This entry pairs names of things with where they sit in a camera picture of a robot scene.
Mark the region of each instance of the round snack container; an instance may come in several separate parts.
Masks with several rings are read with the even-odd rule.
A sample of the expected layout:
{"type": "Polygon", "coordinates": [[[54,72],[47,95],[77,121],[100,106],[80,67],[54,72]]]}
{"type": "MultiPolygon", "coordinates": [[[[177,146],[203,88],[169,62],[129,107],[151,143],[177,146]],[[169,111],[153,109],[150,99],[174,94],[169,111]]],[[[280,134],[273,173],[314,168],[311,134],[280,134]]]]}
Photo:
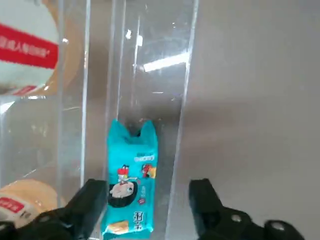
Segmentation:
{"type": "MultiPolygon", "coordinates": [[[[81,37],[64,19],[63,84],[75,77],[81,37]]],[[[0,9],[0,94],[53,95],[58,85],[58,10],[49,1],[4,1],[0,9]]]]}
{"type": "Polygon", "coordinates": [[[37,180],[18,180],[0,189],[0,221],[13,221],[16,228],[57,207],[56,191],[37,180]]]}

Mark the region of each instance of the beige packaged food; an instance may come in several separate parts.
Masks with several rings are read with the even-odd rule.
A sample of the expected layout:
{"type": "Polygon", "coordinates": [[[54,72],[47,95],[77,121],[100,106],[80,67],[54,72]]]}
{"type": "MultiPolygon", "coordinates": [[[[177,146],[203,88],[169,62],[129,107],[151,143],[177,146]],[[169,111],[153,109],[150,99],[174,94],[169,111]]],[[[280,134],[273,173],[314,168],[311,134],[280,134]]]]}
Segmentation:
{"type": "Polygon", "coordinates": [[[119,221],[116,223],[112,223],[108,225],[107,229],[113,234],[126,234],[129,231],[129,222],[119,221]]]}
{"type": "Polygon", "coordinates": [[[18,180],[0,189],[0,221],[12,221],[16,228],[57,207],[56,191],[37,180],[18,180]]]}

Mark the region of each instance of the snack bag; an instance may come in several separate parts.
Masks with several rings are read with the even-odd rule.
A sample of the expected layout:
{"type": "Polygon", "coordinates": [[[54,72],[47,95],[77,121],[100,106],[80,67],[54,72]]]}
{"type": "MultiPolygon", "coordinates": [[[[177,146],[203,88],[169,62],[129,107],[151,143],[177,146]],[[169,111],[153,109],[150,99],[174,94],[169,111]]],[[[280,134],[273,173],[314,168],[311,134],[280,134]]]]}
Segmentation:
{"type": "Polygon", "coordinates": [[[109,195],[101,222],[104,239],[146,239],[154,230],[158,140],[151,121],[131,136],[118,121],[111,124],[108,146],[109,195]]]}

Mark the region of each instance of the transparent plastic box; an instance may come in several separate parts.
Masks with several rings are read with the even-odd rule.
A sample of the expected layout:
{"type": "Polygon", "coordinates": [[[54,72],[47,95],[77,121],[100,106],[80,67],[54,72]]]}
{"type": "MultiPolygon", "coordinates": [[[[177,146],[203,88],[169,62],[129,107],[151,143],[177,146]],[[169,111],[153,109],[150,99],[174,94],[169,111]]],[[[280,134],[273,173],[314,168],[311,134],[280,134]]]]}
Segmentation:
{"type": "MultiPolygon", "coordinates": [[[[56,91],[0,97],[0,186],[35,179],[63,206],[87,179],[107,178],[112,119],[131,131],[152,120],[159,160],[151,238],[165,239],[198,1],[42,2],[58,19],[56,91]]],[[[97,227],[92,239],[101,238],[97,227]]]]}

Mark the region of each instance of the cartoon face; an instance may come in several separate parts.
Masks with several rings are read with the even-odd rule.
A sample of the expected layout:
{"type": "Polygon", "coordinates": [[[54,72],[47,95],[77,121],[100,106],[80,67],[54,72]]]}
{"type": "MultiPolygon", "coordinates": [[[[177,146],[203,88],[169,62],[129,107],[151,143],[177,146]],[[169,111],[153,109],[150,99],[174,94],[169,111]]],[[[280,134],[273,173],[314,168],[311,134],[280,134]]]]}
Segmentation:
{"type": "Polygon", "coordinates": [[[129,166],[123,165],[122,168],[117,170],[118,173],[118,182],[127,181],[129,175],[129,166]]]}
{"type": "Polygon", "coordinates": [[[110,190],[110,194],[113,198],[125,198],[134,193],[135,185],[131,181],[124,183],[117,183],[110,190]]]}

